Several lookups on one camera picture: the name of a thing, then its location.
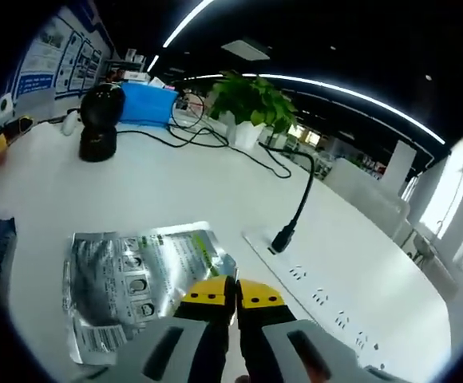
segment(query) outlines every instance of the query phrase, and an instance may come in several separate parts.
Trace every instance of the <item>blue box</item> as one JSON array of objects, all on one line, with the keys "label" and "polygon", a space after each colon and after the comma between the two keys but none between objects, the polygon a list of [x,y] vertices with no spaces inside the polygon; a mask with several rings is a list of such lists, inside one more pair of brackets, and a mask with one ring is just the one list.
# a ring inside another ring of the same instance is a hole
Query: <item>blue box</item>
[{"label": "blue box", "polygon": [[120,122],[148,126],[165,126],[169,122],[177,92],[133,82],[125,82],[121,88],[125,104]]}]

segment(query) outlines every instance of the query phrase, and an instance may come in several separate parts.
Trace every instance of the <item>foil packet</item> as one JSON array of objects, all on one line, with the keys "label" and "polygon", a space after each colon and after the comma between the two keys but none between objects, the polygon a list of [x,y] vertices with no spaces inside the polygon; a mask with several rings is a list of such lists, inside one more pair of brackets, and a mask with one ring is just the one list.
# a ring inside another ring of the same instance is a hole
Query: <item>foil packet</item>
[{"label": "foil packet", "polygon": [[236,264],[206,222],[74,234],[63,270],[70,357],[114,364],[117,348],[172,315],[195,282],[222,274],[236,277]]}]

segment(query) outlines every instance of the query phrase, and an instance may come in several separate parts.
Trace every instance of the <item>white desk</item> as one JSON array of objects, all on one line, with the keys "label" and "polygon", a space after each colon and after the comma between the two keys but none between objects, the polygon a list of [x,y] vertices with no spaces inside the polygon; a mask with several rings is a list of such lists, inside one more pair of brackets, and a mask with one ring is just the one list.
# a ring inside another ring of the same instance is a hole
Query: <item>white desk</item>
[{"label": "white desk", "polygon": [[[173,149],[135,134],[118,136],[111,160],[88,164],[77,157],[81,128],[70,137],[58,129],[35,127],[12,145],[0,168],[0,218],[14,216],[18,230],[10,310],[56,379],[66,381],[79,370],[69,359],[61,310],[62,262],[75,231],[137,231],[206,220],[241,278],[280,290],[294,314],[308,318],[241,235],[249,227],[285,225],[307,172],[279,157],[293,172],[279,180],[231,150]],[[151,131],[172,139],[162,129]],[[262,149],[253,154],[271,163]],[[448,314],[439,294],[396,244],[317,180],[290,249],[341,291],[347,310],[361,311],[366,328],[381,328],[377,342],[387,372],[427,381],[447,360]],[[246,373],[236,328],[231,332],[223,381]]]}]

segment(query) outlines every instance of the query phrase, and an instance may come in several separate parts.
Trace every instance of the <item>white flower pot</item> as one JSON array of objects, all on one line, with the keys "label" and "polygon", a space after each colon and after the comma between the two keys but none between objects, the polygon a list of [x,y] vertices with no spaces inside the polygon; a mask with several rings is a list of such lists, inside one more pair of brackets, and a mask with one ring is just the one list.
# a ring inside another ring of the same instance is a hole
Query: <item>white flower pot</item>
[{"label": "white flower pot", "polygon": [[264,123],[254,126],[250,121],[244,121],[238,125],[228,126],[226,136],[231,146],[249,152],[255,147],[264,127]]}]

